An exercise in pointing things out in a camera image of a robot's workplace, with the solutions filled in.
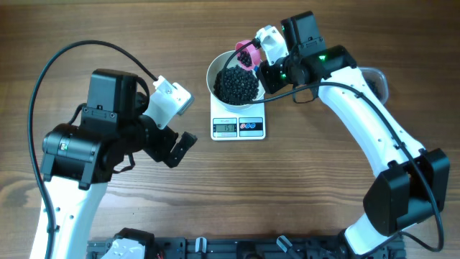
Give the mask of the pink scoop blue handle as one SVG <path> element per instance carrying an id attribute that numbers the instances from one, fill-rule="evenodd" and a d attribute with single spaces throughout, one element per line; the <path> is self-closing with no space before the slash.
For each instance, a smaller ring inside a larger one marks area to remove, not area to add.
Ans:
<path id="1" fill-rule="evenodd" d="M 253 45 L 246 46 L 237 55 L 238 64 L 246 71 L 255 71 L 261 63 L 259 50 Z"/>

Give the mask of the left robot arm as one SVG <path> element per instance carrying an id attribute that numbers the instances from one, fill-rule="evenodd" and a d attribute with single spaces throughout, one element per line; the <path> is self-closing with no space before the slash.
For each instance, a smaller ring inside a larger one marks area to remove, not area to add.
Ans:
<path id="1" fill-rule="evenodd" d="M 195 144 L 195 135 L 168 127 L 193 103 L 191 93 L 163 76 L 154 86 L 152 94 L 139 92 L 147 84 L 138 75 L 99 68 L 80 124 L 59 124 L 45 135 L 41 172 L 51 207 L 41 208 L 31 258 L 82 258 L 115 167 L 143 150 L 174 168 Z"/>

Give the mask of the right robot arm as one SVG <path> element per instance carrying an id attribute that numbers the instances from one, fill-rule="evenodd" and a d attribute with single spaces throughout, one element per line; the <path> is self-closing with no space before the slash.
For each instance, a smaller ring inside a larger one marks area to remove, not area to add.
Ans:
<path id="1" fill-rule="evenodd" d="M 363 199 L 364 214 L 344 231 L 349 254 L 365 258 L 428 218 L 439 220 L 450 162 L 426 150 L 375 96 L 357 62 L 342 45 L 327 47 L 312 12 L 259 29 L 255 45 L 265 53 L 257 76 L 271 99 L 311 90 L 357 141 L 375 180 Z"/>

